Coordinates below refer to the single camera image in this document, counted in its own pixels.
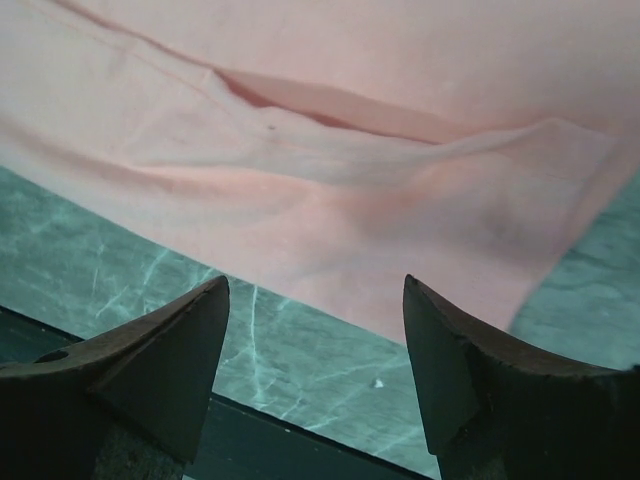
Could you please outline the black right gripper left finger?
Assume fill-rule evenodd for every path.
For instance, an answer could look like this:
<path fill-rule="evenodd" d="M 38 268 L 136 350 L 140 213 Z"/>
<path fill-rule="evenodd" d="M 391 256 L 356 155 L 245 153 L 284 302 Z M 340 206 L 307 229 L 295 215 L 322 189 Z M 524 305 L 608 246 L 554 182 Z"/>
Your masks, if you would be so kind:
<path fill-rule="evenodd" d="M 1 368 L 5 479 L 179 479 L 195 460 L 230 311 L 225 277 Z"/>

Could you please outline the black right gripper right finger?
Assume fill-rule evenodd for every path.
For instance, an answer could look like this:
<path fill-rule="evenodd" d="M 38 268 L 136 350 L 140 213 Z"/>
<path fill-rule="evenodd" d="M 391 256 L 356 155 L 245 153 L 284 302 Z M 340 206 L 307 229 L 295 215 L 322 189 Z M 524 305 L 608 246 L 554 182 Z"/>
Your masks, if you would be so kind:
<path fill-rule="evenodd" d="M 406 345 L 428 451 L 445 479 L 635 479 L 639 370 L 560 356 L 412 276 Z"/>

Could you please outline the salmon pink t shirt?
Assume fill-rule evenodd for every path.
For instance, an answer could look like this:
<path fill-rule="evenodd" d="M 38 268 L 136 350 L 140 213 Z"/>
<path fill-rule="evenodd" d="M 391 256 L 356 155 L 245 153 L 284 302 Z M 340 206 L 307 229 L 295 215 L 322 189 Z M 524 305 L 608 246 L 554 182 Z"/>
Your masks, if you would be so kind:
<path fill-rule="evenodd" d="M 635 1 L 5 1 L 1 163 L 402 340 L 507 327 L 639 165 Z"/>

